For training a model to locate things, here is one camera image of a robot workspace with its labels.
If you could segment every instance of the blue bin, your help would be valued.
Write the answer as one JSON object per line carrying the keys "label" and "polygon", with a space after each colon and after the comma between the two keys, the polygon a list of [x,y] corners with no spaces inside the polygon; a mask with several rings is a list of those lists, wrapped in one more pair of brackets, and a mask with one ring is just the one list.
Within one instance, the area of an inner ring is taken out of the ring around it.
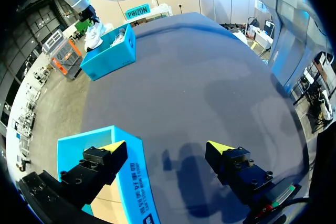
{"label": "blue bin", "polygon": [[[142,140],[116,126],[109,126],[73,136],[57,142],[57,174],[69,171],[83,158],[83,151],[91,146],[103,147],[126,141],[128,158],[116,176],[118,191],[129,224],[160,224],[147,173]],[[93,215],[89,205],[83,211]]]}
{"label": "blue bin", "polygon": [[[110,47],[119,34],[120,28],[125,29],[124,41]],[[92,81],[135,62],[135,34],[130,24],[108,32],[101,39],[103,43],[94,50],[87,52],[80,65]]]}

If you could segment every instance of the dark gray table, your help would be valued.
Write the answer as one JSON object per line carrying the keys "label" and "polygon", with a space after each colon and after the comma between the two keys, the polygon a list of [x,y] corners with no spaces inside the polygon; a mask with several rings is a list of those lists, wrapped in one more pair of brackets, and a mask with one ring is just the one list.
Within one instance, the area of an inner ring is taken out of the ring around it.
{"label": "dark gray table", "polygon": [[92,82],[82,132],[116,125],[143,139],[161,223],[234,223],[248,213],[204,159],[207,140],[243,146],[275,181],[307,185],[300,121],[258,56],[189,13],[134,28],[136,62]]}

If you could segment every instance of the green led indicator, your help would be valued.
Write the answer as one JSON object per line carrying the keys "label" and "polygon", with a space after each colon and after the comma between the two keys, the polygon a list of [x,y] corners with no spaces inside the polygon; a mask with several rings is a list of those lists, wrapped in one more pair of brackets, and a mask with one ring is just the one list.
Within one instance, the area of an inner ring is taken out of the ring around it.
{"label": "green led indicator", "polygon": [[271,206],[277,207],[278,205],[279,205],[279,203],[277,203],[276,201],[274,201]]}

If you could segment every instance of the white shoe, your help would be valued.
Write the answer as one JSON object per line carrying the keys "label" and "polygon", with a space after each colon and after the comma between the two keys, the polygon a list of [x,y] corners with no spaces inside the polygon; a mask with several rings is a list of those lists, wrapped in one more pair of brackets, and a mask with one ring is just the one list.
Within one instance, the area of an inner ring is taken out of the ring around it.
{"label": "white shoe", "polygon": [[90,51],[100,46],[103,40],[100,38],[105,33],[105,26],[102,22],[95,23],[93,26],[88,27],[85,37],[85,51]]}

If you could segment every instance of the green object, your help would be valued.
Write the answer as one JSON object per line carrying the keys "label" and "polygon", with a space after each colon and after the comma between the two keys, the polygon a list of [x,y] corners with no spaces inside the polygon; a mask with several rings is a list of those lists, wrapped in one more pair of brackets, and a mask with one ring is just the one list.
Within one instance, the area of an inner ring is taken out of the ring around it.
{"label": "green object", "polygon": [[82,35],[85,34],[89,26],[91,26],[91,21],[89,19],[85,20],[84,22],[78,21],[75,24],[77,31],[79,31]]}
{"label": "green object", "polygon": [[277,203],[276,201],[274,201],[273,203],[272,203],[272,206],[273,207],[277,207],[279,205],[279,203]]}
{"label": "green object", "polygon": [[127,19],[131,19],[150,12],[151,8],[149,7],[149,4],[144,4],[126,11],[125,16]]}

